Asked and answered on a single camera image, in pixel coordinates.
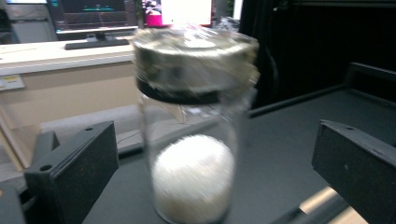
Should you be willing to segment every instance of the monitor screen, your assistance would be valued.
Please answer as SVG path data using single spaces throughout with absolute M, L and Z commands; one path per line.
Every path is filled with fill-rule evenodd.
M 59 40 L 137 28 L 134 0 L 49 0 L 48 7 Z
M 177 23 L 208 26 L 212 21 L 212 0 L 143 0 L 147 27 Z
M 47 0 L 6 0 L 9 5 L 14 4 L 47 4 Z

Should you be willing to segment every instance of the white powder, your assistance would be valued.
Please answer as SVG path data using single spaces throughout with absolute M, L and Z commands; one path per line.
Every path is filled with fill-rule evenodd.
M 152 167 L 158 213 L 176 223 L 216 221 L 229 205 L 233 168 L 230 149 L 213 137 L 189 136 L 167 147 Z

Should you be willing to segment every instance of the white desk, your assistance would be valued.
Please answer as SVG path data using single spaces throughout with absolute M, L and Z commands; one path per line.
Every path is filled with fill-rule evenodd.
M 2 145 L 30 165 L 40 124 L 136 104 L 132 46 L 64 50 L 65 42 L 0 46 L 0 76 L 25 88 L 0 91 Z

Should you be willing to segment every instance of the gray table surface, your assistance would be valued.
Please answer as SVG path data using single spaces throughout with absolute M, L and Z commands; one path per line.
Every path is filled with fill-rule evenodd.
M 333 91 L 250 119 L 224 223 L 271 223 L 327 186 L 311 166 L 321 119 L 345 123 L 395 146 L 395 104 L 353 90 Z M 120 161 L 83 223 L 166 223 L 153 208 L 143 155 Z

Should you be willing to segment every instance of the glass jar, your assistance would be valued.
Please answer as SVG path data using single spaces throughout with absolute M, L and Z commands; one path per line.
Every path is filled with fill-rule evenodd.
M 134 41 L 141 133 L 154 204 L 170 223 L 212 223 L 230 206 L 258 43 L 188 26 Z

